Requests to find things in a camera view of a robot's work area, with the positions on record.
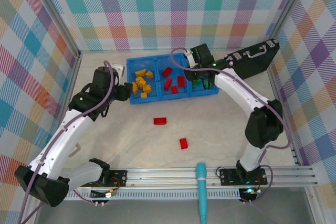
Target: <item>white floor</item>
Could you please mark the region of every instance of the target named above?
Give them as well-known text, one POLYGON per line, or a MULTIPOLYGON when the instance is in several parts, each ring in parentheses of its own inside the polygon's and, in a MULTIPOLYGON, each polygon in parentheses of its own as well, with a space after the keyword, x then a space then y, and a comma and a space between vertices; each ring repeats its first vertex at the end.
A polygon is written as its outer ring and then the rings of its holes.
MULTIPOLYGON (((168 54, 170 51, 132 51, 86 54, 80 66, 74 94, 92 81, 93 72, 104 60, 126 64, 127 58, 168 54)), ((225 51, 213 51, 223 57, 225 51)), ((126 81, 126 74, 121 79, 126 81)), ((246 82, 260 94, 274 98, 267 73, 251 77, 246 82)), ((73 168, 88 159, 99 158, 115 168, 172 168, 235 166, 246 142, 243 141, 247 117, 227 94, 131 105, 129 101, 114 101, 106 118, 98 118, 79 141, 81 151, 67 160, 65 168, 73 168), (155 126, 153 118, 166 117, 167 125, 155 126), (189 147, 181 150, 179 139, 186 137, 189 147)), ((274 144, 287 142, 282 133, 274 144)), ((271 149, 263 164, 294 165, 289 149, 271 149)))

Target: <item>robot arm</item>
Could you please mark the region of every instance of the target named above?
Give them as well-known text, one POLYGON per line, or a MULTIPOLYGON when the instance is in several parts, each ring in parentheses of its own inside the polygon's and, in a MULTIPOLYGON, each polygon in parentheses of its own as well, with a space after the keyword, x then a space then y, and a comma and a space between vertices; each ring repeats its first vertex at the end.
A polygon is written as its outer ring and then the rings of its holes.
POLYGON ((100 114, 102 117, 107 115, 112 101, 126 101, 131 96, 132 85, 130 83, 119 85, 119 76, 123 76, 124 66, 113 64, 112 69, 113 80, 111 80, 110 70, 107 67, 99 67, 95 70, 92 83, 87 84, 72 98, 69 110, 47 146, 28 167, 19 166, 15 172, 20 185, 26 191, 34 172, 38 171, 29 193, 52 207, 59 205, 70 190, 98 180, 104 184, 109 179, 110 166, 95 158, 71 170, 62 170, 62 168, 83 133, 93 125, 100 114), (108 93, 110 82, 113 82, 114 86, 106 101, 86 116, 73 121, 65 129, 65 125, 73 118, 96 107, 103 100, 108 93), (43 153, 49 147, 50 150, 45 160, 41 162, 43 153))
POLYGON ((282 106, 277 100, 269 101, 254 91, 243 79, 265 71, 272 61, 279 44, 275 39, 262 42, 250 48, 242 49, 215 61, 206 44, 192 48, 185 53, 191 68, 216 68, 223 71, 187 71, 184 73, 189 81, 207 79, 233 98, 244 110, 249 120, 245 129, 247 147, 241 159, 237 162, 237 174, 241 181, 247 181, 254 177, 257 169, 260 169, 259 159, 265 148, 271 141, 277 139, 283 131, 283 127, 276 116, 260 102, 268 103, 282 116, 282 106), (257 96, 255 98, 239 83, 243 83, 257 96))

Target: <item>red lego brick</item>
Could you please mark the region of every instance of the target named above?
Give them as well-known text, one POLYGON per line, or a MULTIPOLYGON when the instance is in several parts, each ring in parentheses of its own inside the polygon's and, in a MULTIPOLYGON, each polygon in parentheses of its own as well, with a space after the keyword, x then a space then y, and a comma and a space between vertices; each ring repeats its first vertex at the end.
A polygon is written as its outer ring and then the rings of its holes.
POLYGON ((165 125, 167 124, 167 118, 154 118, 155 125, 165 125))
POLYGON ((178 94, 177 86, 172 86, 172 93, 173 94, 178 94))
POLYGON ((172 84, 172 78, 168 78, 168 79, 166 80, 166 83, 165 83, 164 86, 163 86, 164 90, 165 90, 165 91, 168 91, 169 88, 170 88, 170 85, 171 85, 171 84, 172 84))
POLYGON ((188 142, 186 138, 181 138, 180 139, 180 145, 181 145, 181 149, 187 149, 188 148, 188 142))
POLYGON ((173 72, 173 69, 171 67, 167 67, 165 70, 163 70, 162 72, 162 76, 163 77, 167 77, 168 75, 170 75, 173 72))
POLYGON ((185 81, 183 76, 177 77, 178 87, 183 88, 185 86, 185 81))

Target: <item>blue tray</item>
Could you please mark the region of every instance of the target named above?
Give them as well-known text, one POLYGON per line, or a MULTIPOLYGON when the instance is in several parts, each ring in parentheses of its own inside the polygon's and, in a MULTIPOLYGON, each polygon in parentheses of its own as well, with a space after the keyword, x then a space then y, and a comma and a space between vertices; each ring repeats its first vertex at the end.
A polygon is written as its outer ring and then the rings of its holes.
MULTIPOLYGON (((183 53, 174 54, 174 59, 177 63, 182 66, 187 66, 187 60, 184 58, 183 53)), ((158 55, 158 56, 148 56, 141 58, 131 58, 127 59, 127 82, 132 83, 135 81, 135 72, 141 69, 146 69, 146 71, 152 71, 154 73, 154 78, 148 79, 144 77, 146 82, 151 85, 152 92, 147 94, 147 98, 140 98, 140 93, 132 94, 130 102, 131 104, 156 102, 156 101, 166 101, 174 100, 188 97, 200 97, 204 95, 218 94, 218 87, 212 86, 210 89, 205 90, 203 85, 197 85, 192 87, 190 81, 186 81, 186 86, 179 88, 177 85, 177 76, 184 76, 183 69, 178 68, 170 59, 170 55, 158 55), (167 77, 163 77, 161 73, 167 67, 171 67, 173 72, 167 77), (172 86, 177 86, 178 94, 172 94, 171 88, 168 91, 163 89, 164 84, 168 78, 172 79, 172 86)))

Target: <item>blue marker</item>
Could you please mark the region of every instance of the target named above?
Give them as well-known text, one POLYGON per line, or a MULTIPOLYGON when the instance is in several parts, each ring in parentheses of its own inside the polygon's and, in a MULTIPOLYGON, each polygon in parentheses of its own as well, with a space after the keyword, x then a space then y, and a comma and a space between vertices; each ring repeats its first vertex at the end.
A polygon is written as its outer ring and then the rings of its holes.
POLYGON ((198 184, 198 207, 201 224, 206 224, 206 215, 208 206, 206 199, 206 166, 204 163, 198 163, 196 166, 196 178, 198 184))

